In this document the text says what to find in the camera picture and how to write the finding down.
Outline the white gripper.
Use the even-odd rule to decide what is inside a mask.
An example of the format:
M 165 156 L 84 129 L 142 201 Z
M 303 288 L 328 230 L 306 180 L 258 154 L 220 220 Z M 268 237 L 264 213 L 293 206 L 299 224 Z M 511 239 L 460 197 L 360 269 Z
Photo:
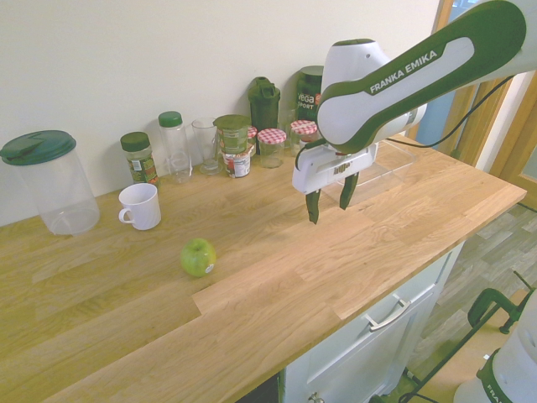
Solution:
M 355 154 L 338 154 L 330 145 L 302 148 L 295 159 L 293 187 L 305 196 L 309 220 L 319 219 L 320 189 L 345 179 L 339 206 L 346 210 L 356 189 L 359 172 L 370 167 L 376 159 L 378 144 Z

